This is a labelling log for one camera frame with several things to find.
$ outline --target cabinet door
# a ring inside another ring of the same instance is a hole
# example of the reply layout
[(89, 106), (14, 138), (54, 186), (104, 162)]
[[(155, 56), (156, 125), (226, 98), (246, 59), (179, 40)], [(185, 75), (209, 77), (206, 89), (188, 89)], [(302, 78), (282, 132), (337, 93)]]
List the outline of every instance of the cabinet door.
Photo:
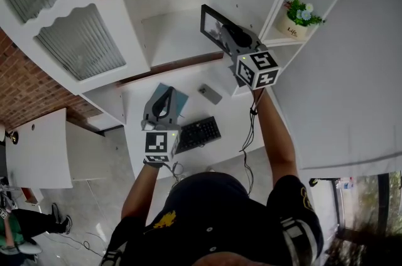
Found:
[(0, 0), (0, 26), (75, 94), (149, 70), (124, 0)]

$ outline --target green shirt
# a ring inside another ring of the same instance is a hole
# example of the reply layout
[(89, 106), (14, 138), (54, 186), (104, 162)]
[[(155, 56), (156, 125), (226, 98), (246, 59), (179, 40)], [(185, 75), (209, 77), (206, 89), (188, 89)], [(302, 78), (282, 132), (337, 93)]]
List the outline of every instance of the green shirt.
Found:
[[(19, 245), (24, 242), (24, 237), (21, 233), (21, 227), (19, 226), (17, 217), (13, 214), (10, 215), (9, 224), (11, 228), (11, 232), (13, 233), (14, 243)], [(6, 229), (4, 227), (4, 220), (0, 218), (0, 247), (6, 246)]]

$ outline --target blue notebook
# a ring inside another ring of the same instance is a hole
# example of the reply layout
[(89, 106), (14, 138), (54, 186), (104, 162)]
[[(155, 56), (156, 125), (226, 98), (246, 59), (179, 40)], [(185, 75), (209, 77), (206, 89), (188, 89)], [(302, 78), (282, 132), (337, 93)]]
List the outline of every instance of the blue notebook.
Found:
[[(168, 90), (168, 86), (162, 83), (159, 83), (158, 87), (156, 88), (155, 92), (153, 92), (153, 95), (156, 95), (158, 97), (161, 97), (167, 90)], [(179, 92), (178, 90), (176, 90), (176, 101), (177, 101), (177, 109), (176, 109), (176, 114), (177, 117), (181, 114), (184, 105), (187, 102), (188, 99), (188, 95), (185, 95), (184, 93)]]

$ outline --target black keyboard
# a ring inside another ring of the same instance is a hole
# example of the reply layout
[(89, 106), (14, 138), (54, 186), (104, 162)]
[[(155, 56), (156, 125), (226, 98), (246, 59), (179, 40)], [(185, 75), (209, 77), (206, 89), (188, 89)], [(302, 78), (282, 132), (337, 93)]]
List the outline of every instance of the black keyboard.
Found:
[(220, 139), (220, 132), (214, 117), (209, 117), (182, 127), (180, 143), (176, 154), (203, 147), (208, 142)]

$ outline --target brick wall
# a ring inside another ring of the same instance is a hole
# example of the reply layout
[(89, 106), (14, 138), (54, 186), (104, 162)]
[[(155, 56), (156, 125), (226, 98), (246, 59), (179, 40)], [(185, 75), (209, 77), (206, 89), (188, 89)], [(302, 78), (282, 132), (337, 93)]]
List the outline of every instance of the brick wall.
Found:
[(49, 77), (0, 29), (0, 122), (12, 129), (64, 107), (72, 121), (101, 113)]

